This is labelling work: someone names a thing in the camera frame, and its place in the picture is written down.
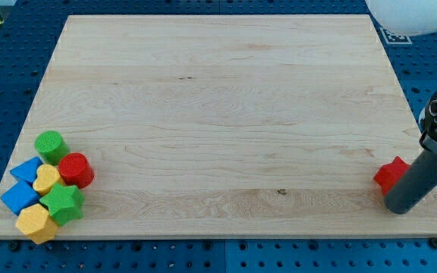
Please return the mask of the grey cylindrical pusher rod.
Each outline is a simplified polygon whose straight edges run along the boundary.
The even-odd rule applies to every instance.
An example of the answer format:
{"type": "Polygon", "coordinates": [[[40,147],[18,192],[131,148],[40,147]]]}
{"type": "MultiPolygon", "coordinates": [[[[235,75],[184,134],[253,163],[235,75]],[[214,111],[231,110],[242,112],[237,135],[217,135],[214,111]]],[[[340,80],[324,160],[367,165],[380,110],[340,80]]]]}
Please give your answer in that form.
{"type": "Polygon", "coordinates": [[[386,193],[384,204],[395,214],[409,212],[437,186],[437,154],[423,150],[386,193]]]}

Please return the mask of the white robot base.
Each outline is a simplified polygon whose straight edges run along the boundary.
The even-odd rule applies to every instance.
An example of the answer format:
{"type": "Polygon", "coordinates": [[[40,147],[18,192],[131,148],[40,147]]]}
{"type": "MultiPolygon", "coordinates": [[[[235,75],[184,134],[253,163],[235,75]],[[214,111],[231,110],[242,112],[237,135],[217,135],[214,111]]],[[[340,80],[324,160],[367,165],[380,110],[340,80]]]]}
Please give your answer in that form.
{"type": "Polygon", "coordinates": [[[401,36],[437,32],[437,0],[366,0],[371,15],[386,30],[401,36]]]}

